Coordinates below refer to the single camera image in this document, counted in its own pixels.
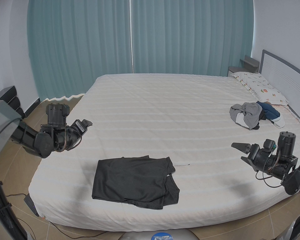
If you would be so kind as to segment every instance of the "wall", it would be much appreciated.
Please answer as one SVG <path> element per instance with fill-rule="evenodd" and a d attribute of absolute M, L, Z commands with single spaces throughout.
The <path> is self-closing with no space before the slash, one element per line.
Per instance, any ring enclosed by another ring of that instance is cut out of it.
<path fill-rule="evenodd" d="M 300 68 L 300 1 L 253 0 L 251 56 L 260 61 L 265 49 Z"/>
<path fill-rule="evenodd" d="M 23 111 L 39 97 L 27 41 L 28 0 L 0 0 L 0 88 L 15 85 Z"/>

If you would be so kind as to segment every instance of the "white bed sheet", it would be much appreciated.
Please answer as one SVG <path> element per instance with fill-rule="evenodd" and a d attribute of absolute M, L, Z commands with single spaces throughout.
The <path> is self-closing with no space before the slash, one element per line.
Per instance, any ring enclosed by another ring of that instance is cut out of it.
<path fill-rule="evenodd" d="M 117 74 L 97 78 L 67 118 L 93 122 L 72 151 L 42 159 L 29 193 L 40 216 L 72 227 L 153 231 L 218 224 L 256 214 L 288 197 L 283 187 L 255 179 L 232 142 L 277 141 L 280 131 L 300 136 L 300 123 L 276 107 L 286 126 L 260 121 L 242 128 L 229 115 L 233 104 L 254 97 L 232 77 L 184 74 Z M 99 159 L 169 156 L 176 168 L 179 202 L 162 210 L 92 199 Z M 294 155 L 300 156 L 299 139 Z M 277 179 L 267 182 L 277 185 Z"/>

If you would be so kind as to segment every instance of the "folded black t-shirt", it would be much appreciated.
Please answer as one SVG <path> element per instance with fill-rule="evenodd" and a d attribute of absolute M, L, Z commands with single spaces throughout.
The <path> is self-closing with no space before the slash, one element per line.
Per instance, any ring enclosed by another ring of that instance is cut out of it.
<path fill-rule="evenodd" d="M 169 157 L 99 160 L 92 198 L 162 209 L 163 206 L 178 203 L 179 189 L 173 180 L 173 172 L 175 168 Z"/>

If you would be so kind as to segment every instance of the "blue sticker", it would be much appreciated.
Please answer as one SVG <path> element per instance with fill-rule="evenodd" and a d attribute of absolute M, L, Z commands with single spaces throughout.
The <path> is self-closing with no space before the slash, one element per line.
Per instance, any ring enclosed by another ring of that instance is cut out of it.
<path fill-rule="evenodd" d="M 173 237 L 166 232 L 159 232 L 153 235 L 151 240 L 174 240 Z"/>

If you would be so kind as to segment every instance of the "gray headboard frame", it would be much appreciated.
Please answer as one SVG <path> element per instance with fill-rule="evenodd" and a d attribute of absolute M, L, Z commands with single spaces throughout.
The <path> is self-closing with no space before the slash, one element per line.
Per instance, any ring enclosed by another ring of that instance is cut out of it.
<path fill-rule="evenodd" d="M 282 62 L 283 64 L 287 65 L 288 67 L 290 67 L 291 69 L 295 70 L 297 73 L 300 74 L 300 69 L 297 68 L 296 66 L 294 66 L 293 64 L 289 63 L 288 61 L 276 56 L 275 54 L 271 53 L 271 52 L 268 52 L 266 50 L 263 50 L 262 51 L 262 59 L 260 61 L 260 67 L 259 67 L 259 73 L 262 73 L 262 69 L 263 69 L 263 60 L 264 60 L 264 57 L 265 57 L 265 54 L 277 59 L 278 61 Z M 299 117 L 299 115 L 289 106 L 290 110 L 297 116 Z"/>

